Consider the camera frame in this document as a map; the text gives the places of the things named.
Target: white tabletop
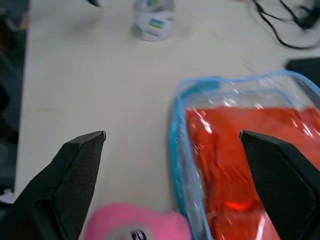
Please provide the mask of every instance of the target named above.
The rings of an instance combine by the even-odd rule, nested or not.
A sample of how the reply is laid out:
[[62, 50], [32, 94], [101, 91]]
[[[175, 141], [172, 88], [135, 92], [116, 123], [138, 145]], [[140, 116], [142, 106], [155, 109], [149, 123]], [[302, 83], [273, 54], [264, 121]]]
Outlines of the white tabletop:
[[33, 0], [18, 194], [63, 143], [105, 130], [94, 207], [119, 201], [171, 209], [167, 130], [179, 81], [262, 74], [287, 58], [319, 54], [277, 45], [244, 2], [178, 0], [174, 36], [146, 42], [131, 35], [131, 0], [103, 1], [99, 9], [50, 0], [46, 9], [46, 1]]

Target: table surface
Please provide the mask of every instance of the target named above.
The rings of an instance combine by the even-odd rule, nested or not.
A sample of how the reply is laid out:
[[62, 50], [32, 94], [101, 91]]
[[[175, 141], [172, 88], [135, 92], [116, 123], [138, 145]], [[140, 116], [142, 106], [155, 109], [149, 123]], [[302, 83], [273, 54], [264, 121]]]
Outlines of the table surface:
[[[93, 208], [119, 201], [169, 210], [167, 130], [177, 84], [263, 74], [288, 58], [320, 54], [279, 46], [241, 1], [177, 0], [176, 32], [162, 42], [132, 36], [132, 1], [101, 1], [103, 8], [82, 0], [32, 2], [17, 194], [63, 143], [105, 130]], [[298, 43], [319, 38], [278, 27]]]

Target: zippered plastic pouch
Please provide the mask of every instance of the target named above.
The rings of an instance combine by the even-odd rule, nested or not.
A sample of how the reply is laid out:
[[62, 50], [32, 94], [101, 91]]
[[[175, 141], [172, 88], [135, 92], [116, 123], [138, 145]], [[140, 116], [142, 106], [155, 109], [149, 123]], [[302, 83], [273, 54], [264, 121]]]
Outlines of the zippered plastic pouch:
[[320, 169], [319, 108], [319, 88], [292, 71], [180, 83], [171, 115], [170, 167], [194, 240], [279, 239], [239, 134], [253, 131], [290, 142]]

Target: red cloth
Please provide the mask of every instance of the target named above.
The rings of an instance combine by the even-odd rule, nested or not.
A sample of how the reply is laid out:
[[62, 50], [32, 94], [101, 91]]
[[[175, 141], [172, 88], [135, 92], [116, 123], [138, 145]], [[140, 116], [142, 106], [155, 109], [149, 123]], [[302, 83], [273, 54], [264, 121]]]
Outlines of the red cloth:
[[239, 134], [248, 130], [292, 143], [320, 169], [319, 112], [222, 106], [189, 109], [187, 121], [214, 238], [278, 240], [256, 193]]

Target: plastic bottle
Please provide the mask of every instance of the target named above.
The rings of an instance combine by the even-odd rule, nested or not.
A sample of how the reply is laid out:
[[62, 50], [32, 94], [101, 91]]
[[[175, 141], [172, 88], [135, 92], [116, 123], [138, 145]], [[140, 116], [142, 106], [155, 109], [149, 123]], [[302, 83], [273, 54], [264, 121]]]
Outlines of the plastic bottle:
[[136, 0], [133, 10], [134, 31], [140, 39], [161, 41], [175, 31], [175, 0]]

